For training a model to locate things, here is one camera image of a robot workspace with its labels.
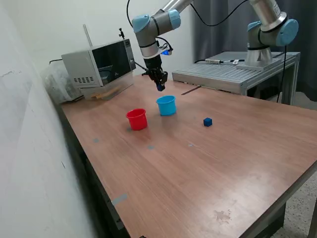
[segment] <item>floor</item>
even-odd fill
[[[297,92],[295,106],[317,110],[317,102],[311,102]],[[287,202],[284,227],[273,238],[307,238],[317,197],[317,172]]]

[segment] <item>red cup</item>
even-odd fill
[[[129,119],[132,130],[143,130],[148,126],[145,112],[144,109],[137,108],[127,113],[126,117]]]

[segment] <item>tape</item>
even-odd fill
[[[115,206],[115,205],[117,205],[118,203],[124,201],[127,198],[128,198],[127,194],[123,194],[120,197],[117,197],[114,201],[111,201],[111,203],[113,204],[113,206]]]

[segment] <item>plastic bag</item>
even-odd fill
[[[57,103],[70,102],[83,95],[71,83],[62,60],[52,62],[41,75],[46,91]]]

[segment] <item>white wall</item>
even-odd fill
[[[1,2],[0,32],[0,237],[96,237],[58,116]]]
[[[135,34],[126,18],[127,0],[2,0],[22,39],[41,71],[52,59],[89,46],[82,24],[86,24],[94,45],[119,39],[122,27],[132,42],[135,60],[144,65]],[[154,14],[167,0],[131,0],[130,18]],[[173,55],[162,56],[163,69],[175,69],[193,62],[192,9],[181,13],[182,25],[164,34],[174,47]]]

